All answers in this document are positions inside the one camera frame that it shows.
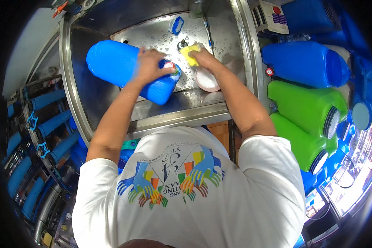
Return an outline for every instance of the person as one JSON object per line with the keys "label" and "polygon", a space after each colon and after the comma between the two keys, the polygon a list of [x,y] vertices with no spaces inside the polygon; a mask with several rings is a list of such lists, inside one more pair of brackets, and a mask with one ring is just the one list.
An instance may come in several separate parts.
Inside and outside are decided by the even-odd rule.
{"label": "person", "polygon": [[202,127],[143,137],[118,175],[120,149],[142,88],[173,72],[140,49],[138,71],[102,117],[80,168],[74,238],[85,247],[293,247],[305,219],[302,177],[290,142],[259,100],[205,48],[243,143],[238,166]]}

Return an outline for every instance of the hand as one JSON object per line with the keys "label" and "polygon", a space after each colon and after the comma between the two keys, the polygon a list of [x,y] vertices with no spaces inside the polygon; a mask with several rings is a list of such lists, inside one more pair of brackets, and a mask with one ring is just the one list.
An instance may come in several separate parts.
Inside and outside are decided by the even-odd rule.
{"label": "hand", "polygon": [[175,68],[159,68],[159,62],[165,55],[155,49],[145,51],[145,48],[141,47],[138,53],[137,72],[133,81],[145,86],[159,77],[175,72]]}
{"label": "hand", "polygon": [[199,52],[190,51],[188,55],[190,57],[194,57],[202,67],[205,67],[211,71],[222,65],[219,60],[210,54],[203,45],[200,45],[200,47],[201,50]]}

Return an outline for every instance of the red button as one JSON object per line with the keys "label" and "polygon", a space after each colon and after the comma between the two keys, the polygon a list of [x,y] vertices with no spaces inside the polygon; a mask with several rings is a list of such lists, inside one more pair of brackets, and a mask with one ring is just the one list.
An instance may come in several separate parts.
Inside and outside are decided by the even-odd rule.
{"label": "red button", "polygon": [[281,14],[281,10],[280,10],[279,7],[273,7],[273,11],[274,11],[274,13],[276,13],[276,14]]}

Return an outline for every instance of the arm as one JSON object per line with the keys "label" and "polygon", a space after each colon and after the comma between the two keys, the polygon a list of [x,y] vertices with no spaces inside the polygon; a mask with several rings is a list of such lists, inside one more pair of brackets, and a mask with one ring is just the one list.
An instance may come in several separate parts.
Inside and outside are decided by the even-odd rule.
{"label": "arm", "polygon": [[242,139],[253,135],[277,136],[266,109],[248,88],[226,66],[222,65],[205,48],[191,51],[190,56],[209,69],[218,80],[227,107],[241,131]]}
{"label": "arm", "polygon": [[139,93],[146,84],[174,72],[173,68],[160,69],[158,67],[159,61],[164,56],[165,54],[156,50],[144,51],[144,48],[140,49],[138,54],[139,71],[119,93],[99,122],[89,145],[86,161],[94,158],[107,158],[116,164],[118,163],[121,146]]}

